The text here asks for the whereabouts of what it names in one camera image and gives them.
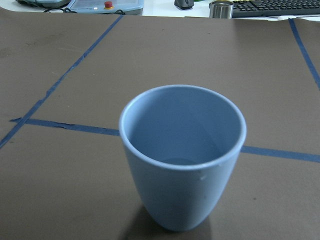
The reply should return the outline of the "blue-grey plastic cup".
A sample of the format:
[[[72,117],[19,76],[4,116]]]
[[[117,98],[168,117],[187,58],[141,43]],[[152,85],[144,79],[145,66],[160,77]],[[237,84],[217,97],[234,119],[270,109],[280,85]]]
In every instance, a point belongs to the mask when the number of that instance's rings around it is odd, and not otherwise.
[[[145,209],[165,229],[184,232],[201,224],[219,201],[247,126],[222,94],[166,85],[125,106],[119,134]]]

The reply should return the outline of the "teach pendant with red button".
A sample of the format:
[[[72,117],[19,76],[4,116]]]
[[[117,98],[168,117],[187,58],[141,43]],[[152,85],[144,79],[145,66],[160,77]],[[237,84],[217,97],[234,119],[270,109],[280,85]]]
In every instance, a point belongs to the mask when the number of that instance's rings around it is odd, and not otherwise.
[[[81,14],[142,15],[143,0],[71,0],[71,11]]]

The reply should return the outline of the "black computer mouse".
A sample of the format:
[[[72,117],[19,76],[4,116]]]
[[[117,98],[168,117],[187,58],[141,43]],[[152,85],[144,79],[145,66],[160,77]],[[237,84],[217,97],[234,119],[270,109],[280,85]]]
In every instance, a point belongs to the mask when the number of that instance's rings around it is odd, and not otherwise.
[[[189,10],[194,6],[194,0],[175,0],[174,5],[180,10]]]

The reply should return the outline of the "silver metal cup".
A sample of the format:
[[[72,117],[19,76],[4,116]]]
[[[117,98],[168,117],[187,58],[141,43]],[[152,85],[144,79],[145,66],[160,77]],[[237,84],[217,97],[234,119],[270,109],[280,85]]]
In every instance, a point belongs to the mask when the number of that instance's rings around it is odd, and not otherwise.
[[[209,18],[231,19],[234,3],[229,0],[214,0],[209,3]]]

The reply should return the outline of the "black computer keyboard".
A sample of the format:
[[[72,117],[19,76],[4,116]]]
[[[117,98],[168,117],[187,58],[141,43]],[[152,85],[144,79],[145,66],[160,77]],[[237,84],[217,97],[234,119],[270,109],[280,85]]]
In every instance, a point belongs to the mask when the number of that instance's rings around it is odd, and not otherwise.
[[[233,18],[319,15],[319,0],[234,0]]]

